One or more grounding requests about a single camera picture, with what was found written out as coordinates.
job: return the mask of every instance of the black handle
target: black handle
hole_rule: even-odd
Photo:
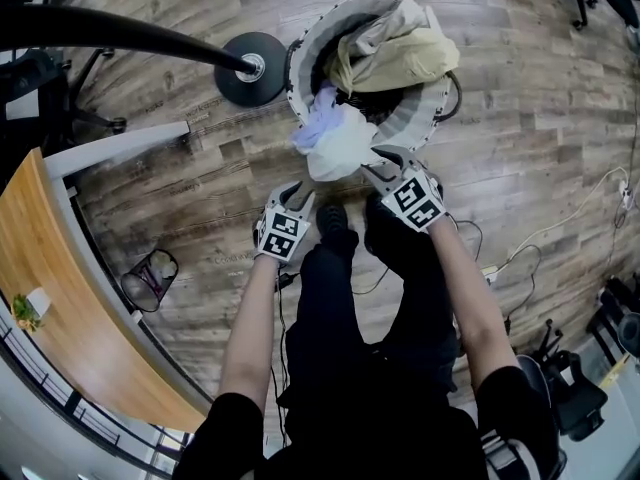
[[[291,57],[293,57],[293,52],[295,52],[298,48],[302,46],[302,39],[296,39],[293,43],[289,45],[287,48],[287,59],[284,64],[284,87],[289,91],[293,91],[293,84],[289,82],[289,71],[291,70]]]
[[[436,123],[442,123],[447,119],[451,119],[453,116],[455,116],[458,113],[458,110],[460,110],[460,107],[462,106],[462,87],[460,87],[460,80],[458,80],[458,77],[453,74],[453,71],[447,71],[445,75],[451,78],[451,81],[453,82],[453,85],[456,88],[456,92],[458,93],[458,100],[456,101],[456,104],[453,107],[453,110],[451,110],[451,112],[443,116],[435,116],[433,118],[433,120]]]

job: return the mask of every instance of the person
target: person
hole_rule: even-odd
[[[278,262],[259,255],[217,398],[173,478],[488,478],[481,437],[491,430],[523,443],[549,478],[559,452],[548,401],[519,368],[500,308],[453,222],[442,217],[417,233],[379,196],[367,199],[365,246],[404,281],[398,314],[376,344],[363,341],[355,315],[358,234],[339,205],[321,207],[316,222],[321,241],[302,263],[297,320],[286,335],[290,386],[278,399],[291,443],[263,457]],[[479,428],[447,399],[458,355],[454,314]]]

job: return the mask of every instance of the black sleeve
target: black sleeve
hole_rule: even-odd
[[[255,402],[236,393],[219,396],[172,478],[237,480],[264,460],[262,432],[262,413]]]
[[[524,372],[506,366],[489,375],[476,396],[478,426],[503,439],[524,443],[547,478],[558,461],[558,431],[549,403],[531,387]]]

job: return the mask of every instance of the beige cloth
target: beige cloth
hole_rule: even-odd
[[[429,15],[430,9],[402,0],[372,24],[340,39],[325,74],[349,96],[435,82],[458,66],[460,52],[435,23],[427,28]]]

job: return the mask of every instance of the shoe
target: shoe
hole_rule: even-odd
[[[367,196],[367,200],[364,205],[365,229],[368,219],[376,213],[380,214],[380,216],[395,217],[393,212],[382,202],[382,196],[378,192],[372,192]]]
[[[316,212],[316,225],[322,238],[329,233],[349,229],[349,219],[344,206],[341,204],[322,205]]]

